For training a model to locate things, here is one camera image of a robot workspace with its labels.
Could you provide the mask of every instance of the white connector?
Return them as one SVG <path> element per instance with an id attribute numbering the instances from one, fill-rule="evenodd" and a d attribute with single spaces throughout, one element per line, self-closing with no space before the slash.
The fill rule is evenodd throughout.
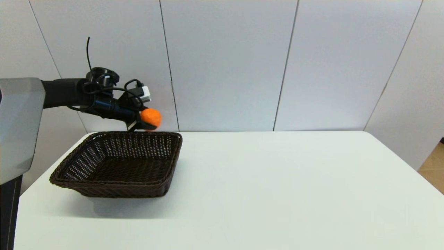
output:
<path id="1" fill-rule="evenodd" d="M 143 102 L 151 101 L 151 94 L 148 87 L 143 86 L 142 89 L 143 89 L 143 96 L 141 96 L 140 99 L 142 99 Z"/>

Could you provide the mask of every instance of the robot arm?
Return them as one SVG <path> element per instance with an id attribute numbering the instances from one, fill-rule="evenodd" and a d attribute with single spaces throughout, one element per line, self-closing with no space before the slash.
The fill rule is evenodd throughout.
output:
<path id="1" fill-rule="evenodd" d="M 0 185 L 31 167 L 42 109 L 67 106 L 123 121 L 128 131 L 156 129 L 158 124 L 147 123 L 140 116 L 147 109 L 144 102 L 151 100 L 148 88 L 136 79 L 127 82 L 125 88 L 117 88 L 118 81 L 115 72 L 98 67 L 85 78 L 0 79 Z M 127 89 L 133 82 L 136 87 Z M 124 93 L 116 99 L 114 91 Z"/>

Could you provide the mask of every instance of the wooden floor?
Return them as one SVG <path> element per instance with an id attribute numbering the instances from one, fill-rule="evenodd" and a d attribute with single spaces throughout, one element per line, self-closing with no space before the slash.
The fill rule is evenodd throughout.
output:
<path id="1" fill-rule="evenodd" d="M 444 194 L 444 144 L 438 143 L 418 172 Z"/>

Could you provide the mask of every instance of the basket rim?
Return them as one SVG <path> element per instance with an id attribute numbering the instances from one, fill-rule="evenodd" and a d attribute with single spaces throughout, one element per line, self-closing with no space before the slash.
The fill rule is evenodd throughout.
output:
<path id="1" fill-rule="evenodd" d="M 86 146 L 90 145 L 92 142 L 95 141 L 94 140 L 95 137 L 101 136 L 101 135 L 112 135 L 112 134 L 123 134 L 123 135 L 151 134 L 151 135 L 156 135 L 156 136 L 167 135 L 167 136 L 177 137 L 178 140 L 176 141 L 176 144 L 171 147 L 173 149 L 173 152 L 171 154 L 172 159 L 171 159 L 171 164 L 168 166 L 168 171 L 167 171 L 165 177 L 163 177 L 162 179 L 156 180 L 156 181 L 72 180 L 72 179 L 66 179 L 66 178 L 59 177 L 63 173 L 65 166 L 70 164 L 71 162 L 73 162 L 77 158 L 79 153 L 83 153 Z M 54 171 L 50 175 L 49 181 L 54 185 L 58 185 L 58 186 L 62 186 L 62 187 L 63 187 L 63 184 L 68 184 L 69 186 L 79 184 L 79 185 L 81 185 L 81 187 L 98 187 L 100 185 L 116 185 L 119 187 L 129 187 L 129 186 L 133 186 L 133 185 L 136 185 L 136 186 L 164 185 L 166 182 L 168 182 L 168 179 L 174 173 L 174 167 L 175 167 L 175 163 L 178 158 L 178 152 L 180 151 L 181 145 L 182 145 L 182 135 L 179 133 L 176 133 L 176 132 L 148 132 L 148 131 L 146 131 L 146 132 L 143 132 L 143 131 L 141 131 L 141 132 L 139 132 L 139 131 L 136 131 L 136 132 L 127 132 L 127 131 L 97 132 L 97 133 L 94 133 L 94 134 L 88 136 L 87 138 L 85 138 L 82 143 L 80 143 L 75 149 L 73 149 L 72 152 L 69 153 L 69 155 L 67 155 L 65 157 L 65 159 L 63 159 L 63 161 L 56 167 L 56 169 L 54 169 Z"/>

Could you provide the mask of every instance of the orange ball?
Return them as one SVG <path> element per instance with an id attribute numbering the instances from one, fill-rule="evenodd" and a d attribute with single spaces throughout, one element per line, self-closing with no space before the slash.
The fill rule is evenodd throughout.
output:
<path id="1" fill-rule="evenodd" d="M 140 113 L 142 121 L 159 127 L 162 123 L 162 115 L 156 109 L 145 109 Z"/>

